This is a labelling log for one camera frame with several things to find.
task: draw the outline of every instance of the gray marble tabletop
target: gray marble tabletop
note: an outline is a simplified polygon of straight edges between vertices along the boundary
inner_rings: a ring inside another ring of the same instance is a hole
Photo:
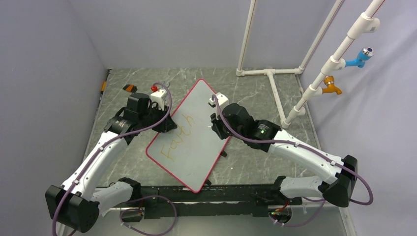
[[[244,106],[255,119],[279,122],[278,110],[273,98],[268,77],[265,75],[237,77],[235,68],[141,68],[111,70],[107,87],[98,111],[89,152],[98,142],[107,121],[126,105],[130,93],[122,90],[126,84],[134,84],[138,92],[150,94],[154,82],[170,82],[174,107],[185,97],[199,78],[204,78],[210,86],[226,95],[231,102]],[[275,75],[278,93],[288,114],[301,98],[297,80],[292,74]],[[293,120],[287,131],[296,138],[316,146],[313,130],[307,115]],[[180,185],[170,174],[150,160],[145,149],[156,135],[147,131],[137,136],[106,171],[99,186],[108,186],[121,177],[129,177],[142,185]],[[304,167],[279,156],[271,156],[260,150],[249,148],[242,141],[232,138],[214,166],[209,180],[213,184],[255,184],[273,183],[277,176],[312,176]]]

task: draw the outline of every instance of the wall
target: wall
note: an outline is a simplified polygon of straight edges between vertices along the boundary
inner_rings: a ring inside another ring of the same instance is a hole
[[[70,0],[107,68],[236,67],[250,0]],[[298,67],[335,0],[258,1],[244,66]]]
[[[45,191],[81,163],[106,71],[66,0],[2,0],[0,32],[0,235],[50,235]]]
[[[370,2],[350,0],[343,4],[301,77],[304,88]],[[363,69],[348,67],[334,72],[342,95],[325,94],[309,102],[323,149],[355,156],[359,173],[374,192],[372,205],[350,206],[359,236],[416,232],[416,12],[413,0],[386,1],[375,15],[381,20],[380,29],[363,34],[343,58],[354,59],[365,46],[374,48],[374,57]],[[367,201],[361,183],[357,183],[353,197]]]

